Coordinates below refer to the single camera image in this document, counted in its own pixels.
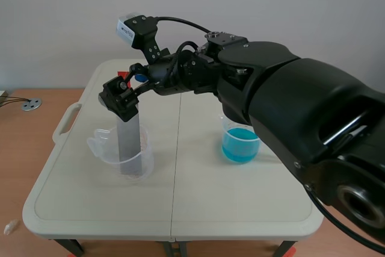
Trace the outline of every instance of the clear plastic cup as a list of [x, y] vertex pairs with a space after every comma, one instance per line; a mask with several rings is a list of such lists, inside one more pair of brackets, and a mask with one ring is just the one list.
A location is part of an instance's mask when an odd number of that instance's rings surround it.
[[228, 159], [238, 162], [250, 162], [258, 154], [260, 139], [251, 126], [241, 125], [220, 116], [223, 127], [222, 151]]
[[141, 152], [125, 161], [119, 159], [119, 145], [116, 127], [96, 129], [93, 138], [87, 138], [87, 144], [95, 157], [111, 165], [117, 173], [126, 176], [131, 181], [141, 181], [147, 178], [154, 168], [154, 157], [151, 150], [147, 130], [140, 126]]

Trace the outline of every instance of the metal plate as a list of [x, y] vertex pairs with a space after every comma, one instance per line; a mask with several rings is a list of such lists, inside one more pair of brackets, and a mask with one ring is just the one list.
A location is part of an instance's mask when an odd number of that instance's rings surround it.
[[33, 99], [30, 99], [30, 100], [31, 100], [30, 102], [24, 102], [22, 104], [22, 110], [24, 110], [24, 111], [33, 111], [33, 110], [37, 109], [39, 106], [42, 105], [42, 99], [33, 98]]

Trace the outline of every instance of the wooden table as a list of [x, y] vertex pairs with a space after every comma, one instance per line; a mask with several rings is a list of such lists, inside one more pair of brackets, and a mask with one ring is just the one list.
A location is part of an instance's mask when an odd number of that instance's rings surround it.
[[[0, 221], [3, 227], [12, 219], [21, 220], [28, 193], [43, 168], [54, 143], [52, 133], [66, 108], [76, 102], [82, 90], [18, 90], [13, 96], [40, 97], [43, 105], [30, 112], [20, 103], [0, 107]], [[138, 241], [86, 241], [85, 256], [164, 256], [158, 243]], [[264, 241], [202, 241], [189, 246], [190, 257], [271, 256], [275, 243]], [[380, 256], [362, 247], [324, 221], [320, 230], [296, 245], [295, 257], [305, 256]], [[0, 257], [66, 256], [67, 252], [53, 241], [30, 233], [23, 224], [9, 236], [0, 235]]]

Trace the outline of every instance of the black cable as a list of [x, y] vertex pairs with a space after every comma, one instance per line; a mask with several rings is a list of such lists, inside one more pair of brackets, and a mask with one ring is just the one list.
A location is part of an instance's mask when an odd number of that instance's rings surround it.
[[332, 216], [325, 207], [320, 203], [320, 201], [309, 191], [306, 191], [309, 195], [310, 199], [314, 203], [314, 205], [317, 207], [317, 209], [325, 216], [327, 220], [330, 221], [333, 225], [335, 225], [338, 229], [340, 229], [343, 233], [347, 234], [350, 238], [357, 241], [361, 245], [364, 245], [365, 247], [372, 249], [380, 254], [385, 255], [385, 247], [378, 245], [372, 241], [369, 241], [368, 239], [360, 236], [359, 234], [353, 232], [351, 229], [346, 227], [344, 224], [342, 224], [339, 220], [337, 220], [334, 216]]
[[175, 54], [174, 54], [174, 57], [173, 59], [171, 60], [171, 64], [170, 64], [170, 67], [167, 69], [167, 73], [165, 74], [165, 76], [163, 77], [163, 79], [161, 80], [161, 82], [159, 83], [160, 86], [163, 86], [169, 79], [171, 73], [173, 72], [174, 70], [174, 67], [175, 67], [175, 64], [177, 63], [178, 61], [178, 56], [179, 54], [182, 52], [183, 48], [185, 48], [186, 46], [191, 46], [192, 48], [194, 48], [195, 50], [197, 50], [198, 48], [198, 45], [194, 42], [183, 42], [179, 47], [178, 49], [176, 50]]
[[18, 100], [0, 102], [0, 108], [2, 108], [5, 105], [12, 104], [13, 102], [25, 102], [25, 100], [24, 99], [18, 99]]
[[202, 30], [205, 33], [209, 33], [210, 32], [207, 28], [204, 28], [204, 27], [202, 27], [200, 25], [197, 25], [194, 22], [191, 22], [191, 21], [188, 21], [188, 20], [184, 20], [184, 19], [180, 19], [180, 18], [176, 18], [176, 17], [168, 17], [168, 16], [161, 16], [161, 17], [154, 17], [154, 18], [155, 18], [155, 20], [157, 22], [162, 21], [162, 20], [180, 22], [180, 23], [183, 23], [183, 24], [195, 27], [195, 28], [197, 28], [199, 30]]
[[30, 102], [31, 100], [30, 99], [26, 99], [26, 98], [19, 98], [17, 96], [0, 96], [0, 98], [5, 98], [5, 99], [22, 99], [24, 101], [28, 101]]

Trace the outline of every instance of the robotic arm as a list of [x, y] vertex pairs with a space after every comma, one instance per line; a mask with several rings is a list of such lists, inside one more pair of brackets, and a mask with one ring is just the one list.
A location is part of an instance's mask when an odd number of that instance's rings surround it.
[[[185, 42], [174, 54], [161, 51], [155, 35], [162, 20], [203, 30], [206, 44]], [[127, 122], [138, 113], [138, 96], [148, 90], [162, 96], [213, 93], [228, 118], [254, 127], [334, 225], [385, 254], [320, 203], [385, 243], [385, 94], [278, 43], [249, 42], [182, 19], [123, 17], [117, 33], [142, 50], [149, 65], [133, 64], [126, 79], [119, 76], [103, 85], [99, 99], [107, 109]], [[186, 46], [194, 51], [183, 50]], [[127, 85], [133, 76], [144, 81], [136, 89]]]

